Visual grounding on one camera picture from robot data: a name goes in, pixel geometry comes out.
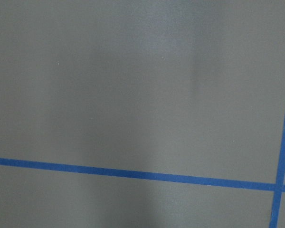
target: floor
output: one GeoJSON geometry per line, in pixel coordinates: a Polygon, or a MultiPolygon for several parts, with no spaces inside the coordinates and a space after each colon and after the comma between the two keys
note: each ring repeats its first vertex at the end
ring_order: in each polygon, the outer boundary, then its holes
{"type": "Polygon", "coordinates": [[[0,228],[285,228],[285,1],[0,0],[0,228]]]}

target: gray floor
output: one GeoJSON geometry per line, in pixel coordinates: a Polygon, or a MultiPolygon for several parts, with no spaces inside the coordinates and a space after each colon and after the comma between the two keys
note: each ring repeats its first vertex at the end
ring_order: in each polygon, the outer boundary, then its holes
{"type": "MultiPolygon", "coordinates": [[[[274,183],[284,112],[285,1],[0,0],[2,158],[274,183]]],[[[0,228],[267,228],[271,203],[0,167],[0,228]]]]}

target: concrete floor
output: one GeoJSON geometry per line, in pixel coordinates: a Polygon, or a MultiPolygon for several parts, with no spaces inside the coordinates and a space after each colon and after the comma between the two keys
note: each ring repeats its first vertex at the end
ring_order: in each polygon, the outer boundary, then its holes
{"type": "MultiPolygon", "coordinates": [[[[284,115],[285,1],[0,0],[0,158],[275,183],[284,115]]],[[[0,228],[267,228],[272,197],[0,166],[0,228]]]]}

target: vertical blue line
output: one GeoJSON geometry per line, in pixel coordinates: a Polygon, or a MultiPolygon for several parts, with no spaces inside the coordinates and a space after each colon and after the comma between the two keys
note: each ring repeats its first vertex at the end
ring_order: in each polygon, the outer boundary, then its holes
{"type": "Polygon", "coordinates": [[[283,190],[283,184],[284,184],[284,177],[285,177],[285,118],[284,118],[281,149],[280,149],[279,163],[278,163],[277,173],[276,173],[275,192],[274,192],[274,197],[273,197],[273,202],[272,202],[271,221],[269,224],[269,228],[277,227],[281,198],[282,198],[282,190],[283,190]]]}

